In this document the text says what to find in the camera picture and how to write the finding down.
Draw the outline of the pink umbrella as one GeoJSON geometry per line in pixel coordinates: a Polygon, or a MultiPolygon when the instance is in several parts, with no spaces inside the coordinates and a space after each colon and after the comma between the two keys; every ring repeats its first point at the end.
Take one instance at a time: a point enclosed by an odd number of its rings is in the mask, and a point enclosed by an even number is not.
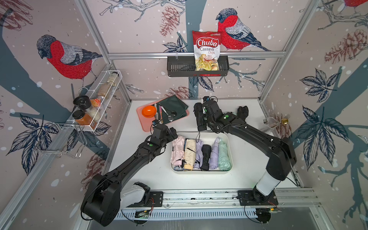
{"type": "Polygon", "coordinates": [[[171,165],[181,166],[184,159],[185,138],[181,135],[172,141],[171,165]]]}

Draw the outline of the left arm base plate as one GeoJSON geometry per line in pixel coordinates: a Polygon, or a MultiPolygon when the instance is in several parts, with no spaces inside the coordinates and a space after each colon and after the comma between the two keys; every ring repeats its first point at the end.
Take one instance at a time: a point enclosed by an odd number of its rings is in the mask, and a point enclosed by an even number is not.
{"type": "Polygon", "coordinates": [[[145,193],[140,202],[128,206],[129,208],[161,207],[163,205],[163,192],[153,191],[145,193]]]}

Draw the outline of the mint green umbrella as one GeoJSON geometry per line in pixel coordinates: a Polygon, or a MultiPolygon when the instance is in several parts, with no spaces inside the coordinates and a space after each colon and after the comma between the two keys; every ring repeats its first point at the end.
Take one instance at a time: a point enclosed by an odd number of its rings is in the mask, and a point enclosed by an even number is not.
{"type": "Polygon", "coordinates": [[[218,168],[221,171],[227,172],[232,168],[227,144],[224,141],[220,141],[218,148],[218,168]]]}

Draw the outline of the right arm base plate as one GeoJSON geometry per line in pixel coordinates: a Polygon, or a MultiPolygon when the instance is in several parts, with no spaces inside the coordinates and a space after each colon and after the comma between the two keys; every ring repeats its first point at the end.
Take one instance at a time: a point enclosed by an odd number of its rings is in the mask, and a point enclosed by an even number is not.
{"type": "Polygon", "coordinates": [[[278,206],[278,200],[274,191],[265,196],[256,190],[238,190],[237,197],[241,206],[278,206]]]}

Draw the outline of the long black umbrella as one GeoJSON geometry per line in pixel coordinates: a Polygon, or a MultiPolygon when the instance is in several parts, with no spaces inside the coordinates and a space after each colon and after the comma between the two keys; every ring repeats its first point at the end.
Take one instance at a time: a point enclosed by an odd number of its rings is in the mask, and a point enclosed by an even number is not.
{"type": "Polygon", "coordinates": [[[205,121],[205,114],[202,103],[195,103],[194,114],[196,117],[197,130],[199,132],[207,130],[207,124],[205,121]]]}

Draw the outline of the lavender umbrella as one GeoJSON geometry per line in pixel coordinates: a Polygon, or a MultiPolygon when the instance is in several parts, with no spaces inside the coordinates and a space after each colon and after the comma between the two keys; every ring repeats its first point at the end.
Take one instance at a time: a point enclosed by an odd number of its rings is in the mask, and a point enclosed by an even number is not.
{"type": "Polygon", "coordinates": [[[211,147],[211,154],[210,154],[210,159],[209,159],[209,169],[210,170],[214,170],[217,169],[218,167],[218,162],[219,162],[219,143],[221,142],[221,138],[217,137],[214,141],[214,143],[212,144],[211,147]]]}
{"type": "Polygon", "coordinates": [[[196,142],[196,157],[195,157],[195,164],[194,164],[195,169],[200,169],[203,163],[202,147],[203,147],[203,141],[198,140],[198,142],[196,142]]]}

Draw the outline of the beige umbrella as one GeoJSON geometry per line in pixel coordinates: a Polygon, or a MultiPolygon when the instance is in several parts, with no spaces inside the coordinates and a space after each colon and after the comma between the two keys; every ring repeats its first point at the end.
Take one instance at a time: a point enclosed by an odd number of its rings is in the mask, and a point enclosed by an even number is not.
{"type": "Polygon", "coordinates": [[[184,153],[184,170],[191,171],[196,161],[196,141],[187,139],[184,153]]]}

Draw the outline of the blue umbrella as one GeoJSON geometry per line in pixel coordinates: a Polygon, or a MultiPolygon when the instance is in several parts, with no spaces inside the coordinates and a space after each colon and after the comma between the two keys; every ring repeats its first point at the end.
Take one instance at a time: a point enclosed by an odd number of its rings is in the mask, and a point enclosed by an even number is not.
{"type": "Polygon", "coordinates": [[[183,167],[182,167],[182,166],[178,166],[178,165],[177,165],[177,166],[174,166],[174,167],[173,167],[173,170],[174,170],[174,171],[176,171],[176,172],[182,172],[184,169],[183,169],[183,167]]]}

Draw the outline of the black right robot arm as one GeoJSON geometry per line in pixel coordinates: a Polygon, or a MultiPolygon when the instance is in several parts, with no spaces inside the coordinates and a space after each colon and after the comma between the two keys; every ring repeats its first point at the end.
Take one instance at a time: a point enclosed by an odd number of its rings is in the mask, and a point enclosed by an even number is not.
{"type": "Polygon", "coordinates": [[[253,188],[253,197],[256,202],[266,202],[271,193],[284,181],[293,166],[296,164],[295,150],[291,140],[271,136],[264,133],[232,112],[223,113],[216,100],[205,96],[201,103],[201,109],[194,109],[197,119],[197,128],[203,131],[210,128],[215,133],[227,133],[237,136],[267,156],[268,163],[265,173],[253,188]]]}

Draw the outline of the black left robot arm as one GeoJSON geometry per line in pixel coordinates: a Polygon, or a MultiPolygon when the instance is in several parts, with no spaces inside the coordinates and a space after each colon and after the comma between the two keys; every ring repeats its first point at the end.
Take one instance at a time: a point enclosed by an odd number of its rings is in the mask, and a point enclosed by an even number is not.
{"type": "Polygon", "coordinates": [[[137,150],[114,170],[96,174],[90,181],[81,204],[80,214],[102,226],[109,225],[121,210],[121,191],[127,182],[145,165],[166,150],[166,145],[177,139],[176,129],[158,124],[137,150]]]}

